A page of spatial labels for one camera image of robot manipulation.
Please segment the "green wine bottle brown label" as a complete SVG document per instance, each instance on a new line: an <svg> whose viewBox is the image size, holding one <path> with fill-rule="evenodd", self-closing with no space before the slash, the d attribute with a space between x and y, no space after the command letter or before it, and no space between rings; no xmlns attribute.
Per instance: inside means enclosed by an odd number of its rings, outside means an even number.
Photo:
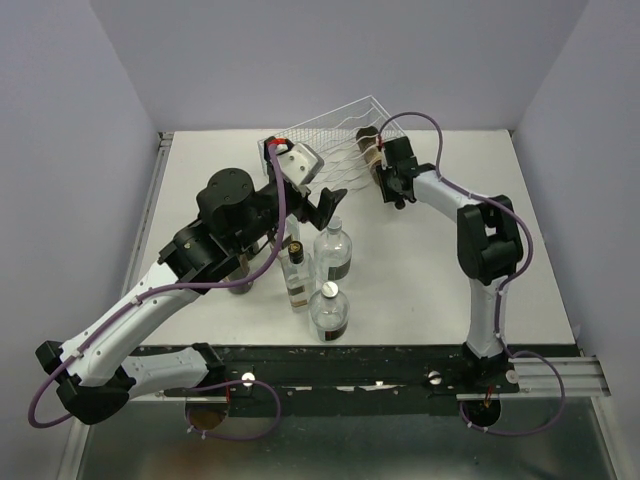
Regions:
<svg viewBox="0 0 640 480"><path fill-rule="evenodd" d="M382 154L378 148L379 130L371 125L356 132L356 143L366 164L366 168L376 185L379 184L377 167L382 163Z"/></svg>

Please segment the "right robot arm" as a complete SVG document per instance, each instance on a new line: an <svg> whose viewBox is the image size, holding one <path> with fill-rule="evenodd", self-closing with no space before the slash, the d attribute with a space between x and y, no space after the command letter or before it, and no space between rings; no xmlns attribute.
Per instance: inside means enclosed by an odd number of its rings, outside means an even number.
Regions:
<svg viewBox="0 0 640 480"><path fill-rule="evenodd" d="M378 142L383 161L375 175L385 203L400 210L427 204L456 225L458 264L471 292L470 327L464 349L475 357L460 367L460 379L480 392L496 380L492 360L505 355L502 297L524 249L511 200L485 197L454 184L432 164L420 164L407 137Z"/></svg>

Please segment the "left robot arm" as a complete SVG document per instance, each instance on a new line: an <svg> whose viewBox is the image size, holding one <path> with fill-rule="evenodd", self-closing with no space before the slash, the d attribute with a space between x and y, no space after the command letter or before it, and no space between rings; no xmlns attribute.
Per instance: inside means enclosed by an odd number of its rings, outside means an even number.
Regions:
<svg viewBox="0 0 640 480"><path fill-rule="evenodd" d="M317 203L310 202L308 185L324 161L304 143L270 137L264 143L264 160L269 181L261 189L240 168L213 174L196 196L196 219L174 235L128 293L73 338L48 340L37 348L37 360L48 377L29 404L32 427L60 423L36 417L51 384L57 386L66 416L86 425L110 418L147 394L187 389L209 395L220 387L224 367L204 344L149 359L133 352L166 320L209 291L242 288L264 275L282 249L289 216L322 230L347 194L325 188Z"/></svg>

